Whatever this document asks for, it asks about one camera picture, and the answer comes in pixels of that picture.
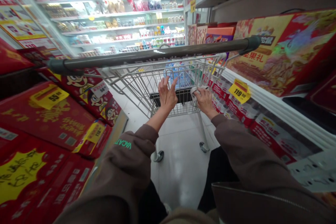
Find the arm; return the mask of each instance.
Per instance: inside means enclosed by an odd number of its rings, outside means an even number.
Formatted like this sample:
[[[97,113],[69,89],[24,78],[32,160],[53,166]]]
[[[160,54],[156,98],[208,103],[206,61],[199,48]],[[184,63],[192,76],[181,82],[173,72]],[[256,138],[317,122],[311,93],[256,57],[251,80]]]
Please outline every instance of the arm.
[[[245,190],[281,197],[308,209],[327,211],[326,205],[291,176],[287,166],[270,148],[237,121],[218,114],[212,107],[208,90],[199,91],[195,93],[198,106],[216,127],[215,137]]]
[[[128,131],[105,155],[97,179],[58,217],[55,223],[137,223],[138,202],[149,185],[151,154],[158,132],[177,103],[175,84],[159,84],[161,107],[135,133]]]

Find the left hand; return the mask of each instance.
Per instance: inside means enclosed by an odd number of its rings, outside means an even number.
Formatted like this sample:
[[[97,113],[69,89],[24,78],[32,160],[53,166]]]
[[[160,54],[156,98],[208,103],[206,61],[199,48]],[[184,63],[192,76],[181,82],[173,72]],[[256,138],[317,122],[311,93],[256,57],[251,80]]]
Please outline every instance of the left hand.
[[[170,112],[177,103],[177,96],[175,93],[175,85],[177,83],[177,78],[171,84],[170,90],[168,89],[168,80],[169,76],[166,78],[162,78],[161,82],[159,83],[159,94],[160,94],[160,103],[161,108]]]

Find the right hand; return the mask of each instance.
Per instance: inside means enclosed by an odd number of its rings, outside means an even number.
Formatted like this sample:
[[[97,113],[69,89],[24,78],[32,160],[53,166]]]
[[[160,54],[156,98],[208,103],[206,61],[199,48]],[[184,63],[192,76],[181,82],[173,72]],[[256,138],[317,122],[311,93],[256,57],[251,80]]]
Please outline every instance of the right hand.
[[[212,106],[212,94],[210,93],[209,89],[198,88],[197,90],[200,92],[200,94],[195,91],[194,95],[197,98],[198,107],[211,120],[213,117],[218,115],[217,111]]]

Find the hand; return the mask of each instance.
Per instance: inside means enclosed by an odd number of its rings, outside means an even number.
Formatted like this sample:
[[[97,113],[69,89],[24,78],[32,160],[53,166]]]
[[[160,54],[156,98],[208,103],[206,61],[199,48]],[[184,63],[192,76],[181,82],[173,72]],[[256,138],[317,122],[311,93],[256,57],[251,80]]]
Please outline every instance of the hand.
[[[213,117],[218,115],[218,112],[212,106],[212,94],[209,89],[198,88],[197,90],[200,92],[194,92],[198,102],[197,105],[199,109],[211,120]]]
[[[159,83],[158,89],[160,94],[161,108],[170,112],[177,103],[177,96],[175,93],[175,85],[177,83],[177,78],[171,84],[170,90],[168,89],[168,80],[169,76],[167,76],[165,79],[162,78],[161,82]]]

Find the shopping cart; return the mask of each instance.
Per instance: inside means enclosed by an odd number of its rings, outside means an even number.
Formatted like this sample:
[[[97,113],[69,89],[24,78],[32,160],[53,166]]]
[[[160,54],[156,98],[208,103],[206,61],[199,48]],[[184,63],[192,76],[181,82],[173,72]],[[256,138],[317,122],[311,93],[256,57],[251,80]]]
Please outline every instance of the shopping cart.
[[[192,100],[190,90],[196,86],[212,87],[228,62],[223,60],[226,58],[226,52],[239,51],[230,58],[233,59],[257,49],[260,42],[259,37],[251,37],[215,44],[127,53],[122,56],[51,60],[48,66],[57,74],[104,78],[116,92],[125,95],[148,118],[152,117],[160,107],[158,84],[161,79],[169,77],[170,87],[173,80],[177,78],[175,92],[178,102],[168,117],[197,113],[204,139],[199,146],[203,152],[208,152],[200,110],[197,107],[197,101]],[[100,71],[101,76],[84,73],[85,69],[104,67],[109,69],[108,72]],[[135,98],[127,95],[126,89]],[[163,156],[162,150],[155,151],[154,162],[160,162]]]

